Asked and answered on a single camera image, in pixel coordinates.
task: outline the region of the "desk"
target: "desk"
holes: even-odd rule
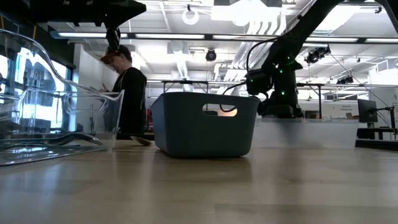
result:
[[[392,128],[358,128],[357,137],[359,139],[372,139],[374,140],[374,134],[379,133],[379,140],[383,140],[383,133],[394,133]]]
[[[0,169],[0,223],[396,224],[398,154],[266,149],[180,160],[118,141]]]

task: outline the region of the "clear plastic container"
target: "clear plastic container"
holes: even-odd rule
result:
[[[123,92],[105,95],[62,78],[39,43],[5,30],[0,60],[7,64],[0,68],[0,165],[32,161],[20,154],[30,149],[65,156],[114,147]],[[53,157],[47,152],[33,161]]]
[[[354,149],[359,123],[348,119],[273,119],[256,121],[252,147]]]

